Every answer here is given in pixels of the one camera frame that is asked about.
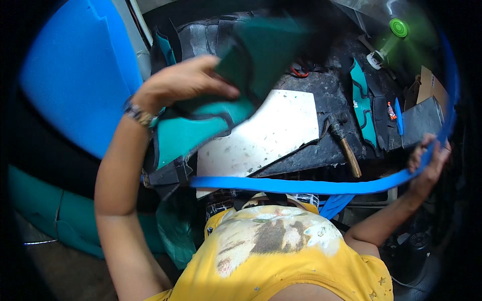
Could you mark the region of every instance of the floor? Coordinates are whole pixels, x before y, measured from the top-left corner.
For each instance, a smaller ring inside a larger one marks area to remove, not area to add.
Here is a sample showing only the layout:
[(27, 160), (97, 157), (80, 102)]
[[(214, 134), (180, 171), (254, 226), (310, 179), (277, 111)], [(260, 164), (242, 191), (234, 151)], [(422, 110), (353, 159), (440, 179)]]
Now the floor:
[[(25, 242), (51, 239), (20, 216), (17, 216), (17, 221)], [(71, 249), (58, 241), (28, 245), (26, 248), (40, 275), (59, 301), (117, 300), (104, 260)], [(164, 254), (157, 261), (171, 281), (176, 281), (180, 273), (171, 259)]]

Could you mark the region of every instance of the wristwatch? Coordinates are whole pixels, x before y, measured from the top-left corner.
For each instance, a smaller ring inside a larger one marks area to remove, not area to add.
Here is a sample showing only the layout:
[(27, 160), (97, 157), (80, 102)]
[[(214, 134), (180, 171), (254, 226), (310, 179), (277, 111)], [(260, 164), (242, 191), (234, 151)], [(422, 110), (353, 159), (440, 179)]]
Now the wristwatch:
[(135, 121), (139, 122), (142, 126), (152, 129), (153, 127), (156, 126), (156, 124), (159, 121), (159, 115), (164, 112), (165, 108), (162, 108), (161, 111), (159, 111), (159, 114), (153, 115), (149, 112), (144, 111), (140, 106), (137, 104), (132, 103), (132, 98), (134, 95), (129, 96), (127, 100), (125, 101), (124, 104), (124, 113), (134, 119)]

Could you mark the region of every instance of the person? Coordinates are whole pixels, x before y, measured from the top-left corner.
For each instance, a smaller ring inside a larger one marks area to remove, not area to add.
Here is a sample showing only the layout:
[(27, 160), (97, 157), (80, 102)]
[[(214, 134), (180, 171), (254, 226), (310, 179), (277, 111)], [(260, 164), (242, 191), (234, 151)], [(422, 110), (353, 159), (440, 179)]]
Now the person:
[[(167, 67), (141, 86), (132, 103), (156, 114), (200, 94), (238, 97), (238, 89), (214, 73), (218, 60), (202, 56)], [(434, 138), (425, 136), (412, 153), (410, 172)], [(312, 200), (253, 195), (242, 206), (209, 217), (205, 241), (173, 286), (149, 251), (136, 214), (148, 142), (148, 128), (124, 115), (95, 185), (99, 238), (121, 301), (392, 300), (392, 281), (378, 247), (428, 197), (450, 154), (448, 144), (437, 144), (405, 194), (344, 236)]]

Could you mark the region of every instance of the blue plastic piece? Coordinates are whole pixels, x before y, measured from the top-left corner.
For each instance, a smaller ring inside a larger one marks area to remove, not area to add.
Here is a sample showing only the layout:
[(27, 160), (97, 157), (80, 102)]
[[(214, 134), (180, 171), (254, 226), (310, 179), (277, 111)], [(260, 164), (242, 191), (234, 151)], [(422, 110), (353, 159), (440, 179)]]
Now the blue plastic piece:
[[(444, 49), (445, 65), (447, 75), (447, 91), (449, 94), (449, 102), (447, 105), (447, 116), (445, 123), (440, 130), (437, 140), (444, 143), (452, 133), (455, 124), (456, 114), (454, 110), (455, 104), (460, 97), (460, 80), (455, 63), (455, 58), (450, 48), (449, 42), (445, 35), (441, 33), (442, 45)], [(407, 169), (403, 169), (393, 175), (369, 182), (358, 183), (333, 183), (333, 182), (315, 182), (315, 181), (290, 181), (275, 179), (256, 179), (256, 178), (237, 178), (237, 177), (193, 177), (190, 186), (194, 188), (234, 188), (252, 191), (265, 191), (275, 193), (313, 193), (318, 195), (341, 195), (353, 194), (364, 195), (387, 191), (393, 187), (400, 186), (403, 183), (418, 176), (427, 166), (432, 157), (434, 143), (429, 145), (428, 151), (422, 156), (420, 167), (410, 173)]]
[(122, 105), (142, 84), (124, 23), (109, 0), (69, 0), (35, 39), (20, 85), (70, 141), (102, 158)]
[(332, 195), (324, 204), (318, 209), (321, 216), (327, 219), (332, 219), (337, 215), (353, 198), (355, 195)]
[(402, 111), (400, 110), (400, 104), (398, 102), (398, 97), (395, 98), (395, 114), (397, 115), (398, 134), (400, 134), (400, 136), (402, 136), (403, 135), (403, 120), (402, 120)]

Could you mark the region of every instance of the dark green fabric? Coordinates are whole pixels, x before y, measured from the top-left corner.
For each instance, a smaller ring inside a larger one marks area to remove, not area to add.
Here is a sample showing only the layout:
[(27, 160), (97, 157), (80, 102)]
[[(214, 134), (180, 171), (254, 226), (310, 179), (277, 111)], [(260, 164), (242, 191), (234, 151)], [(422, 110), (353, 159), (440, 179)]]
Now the dark green fabric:
[[(40, 231), (75, 249), (104, 257), (93, 200), (47, 184), (13, 166), (9, 167), (8, 184), (13, 207)], [(139, 215), (139, 220), (151, 252), (164, 253), (155, 217)]]

